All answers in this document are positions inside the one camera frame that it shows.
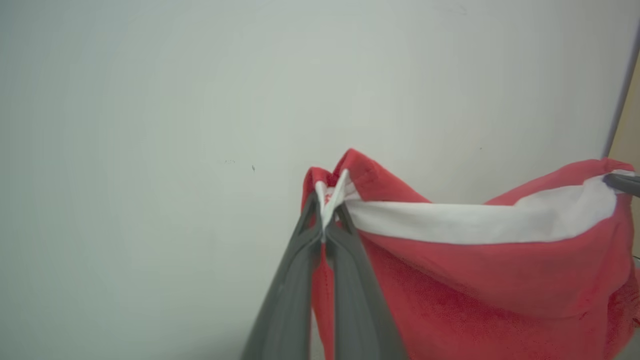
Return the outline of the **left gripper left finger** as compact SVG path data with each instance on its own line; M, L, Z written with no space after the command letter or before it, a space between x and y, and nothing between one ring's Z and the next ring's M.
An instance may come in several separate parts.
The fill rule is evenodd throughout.
M279 262L240 358L310 358L313 273L322 252L321 205L311 194Z

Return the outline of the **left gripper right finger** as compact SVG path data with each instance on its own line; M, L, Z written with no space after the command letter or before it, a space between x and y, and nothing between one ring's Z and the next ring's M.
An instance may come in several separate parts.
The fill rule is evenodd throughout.
M334 210L325 234L334 275L334 358L407 360L409 354L346 205Z

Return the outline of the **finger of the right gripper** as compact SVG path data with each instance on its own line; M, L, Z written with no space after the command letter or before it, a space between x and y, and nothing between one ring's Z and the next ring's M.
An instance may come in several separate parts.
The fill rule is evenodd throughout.
M603 182L615 191L640 197L640 176L610 173L604 176Z

